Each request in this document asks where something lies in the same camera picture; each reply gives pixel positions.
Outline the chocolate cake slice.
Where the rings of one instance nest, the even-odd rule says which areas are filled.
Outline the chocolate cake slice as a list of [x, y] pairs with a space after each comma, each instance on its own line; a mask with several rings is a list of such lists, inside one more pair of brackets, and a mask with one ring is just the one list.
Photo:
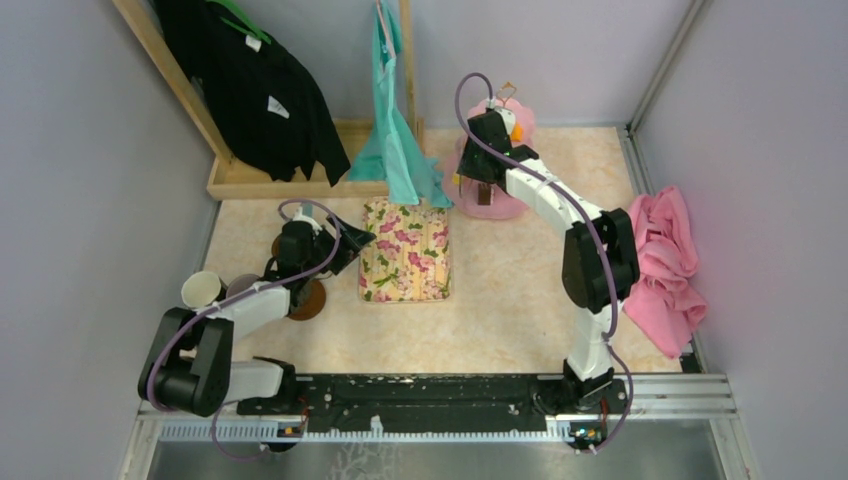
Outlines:
[[494, 190], [491, 184], [481, 183], [477, 188], [477, 204], [480, 206], [491, 206], [494, 198]]

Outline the orange croissant pastry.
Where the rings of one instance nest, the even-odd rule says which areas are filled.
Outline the orange croissant pastry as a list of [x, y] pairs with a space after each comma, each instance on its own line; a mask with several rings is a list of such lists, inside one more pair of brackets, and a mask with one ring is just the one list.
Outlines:
[[510, 140], [513, 143], [520, 143], [523, 141], [524, 130], [519, 123], [515, 123], [510, 132]]

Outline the floral serving tray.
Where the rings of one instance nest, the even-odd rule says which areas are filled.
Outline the floral serving tray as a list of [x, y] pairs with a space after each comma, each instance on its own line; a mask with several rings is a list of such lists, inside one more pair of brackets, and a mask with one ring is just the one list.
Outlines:
[[359, 294], [371, 303], [435, 302], [449, 298], [452, 263], [448, 211], [391, 203], [364, 204], [365, 230], [375, 235], [360, 254]]

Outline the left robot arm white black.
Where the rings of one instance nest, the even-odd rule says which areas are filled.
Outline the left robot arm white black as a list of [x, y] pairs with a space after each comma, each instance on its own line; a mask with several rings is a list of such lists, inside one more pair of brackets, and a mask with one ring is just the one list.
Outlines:
[[273, 242], [264, 273], [233, 296], [218, 294], [198, 309], [167, 310], [137, 386], [139, 397], [161, 411], [209, 417], [229, 401], [261, 399], [277, 414], [292, 411], [300, 388], [286, 376], [292, 365], [275, 359], [235, 362], [236, 340], [309, 309], [317, 278], [337, 275], [376, 236], [333, 215], [324, 225], [297, 214]]

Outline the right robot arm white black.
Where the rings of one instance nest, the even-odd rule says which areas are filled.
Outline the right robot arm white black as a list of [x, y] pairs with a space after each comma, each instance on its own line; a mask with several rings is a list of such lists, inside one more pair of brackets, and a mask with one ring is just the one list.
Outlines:
[[513, 145], [504, 114], [488, 107], [463, 123], [460, 175], [498, 186], [563, 238], [561, 280], [578, 309], [575, 344], [564, 363], [563, 398], [590, 411], [613, 384], [610, 340], [623, 301], [640, 278], [634, 234], [622, 209], [603, 210], [569, 188], [527, 145]]

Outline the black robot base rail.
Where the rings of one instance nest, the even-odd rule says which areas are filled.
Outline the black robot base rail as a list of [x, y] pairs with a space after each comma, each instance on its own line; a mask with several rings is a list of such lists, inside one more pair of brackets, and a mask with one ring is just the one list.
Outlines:
[[269, 398], [237, 404], [243, 416], [291, 415], [297, 440], [603, 442], [625, 412], [621, 379], [585, 396], [560, 375], [297, 375]]

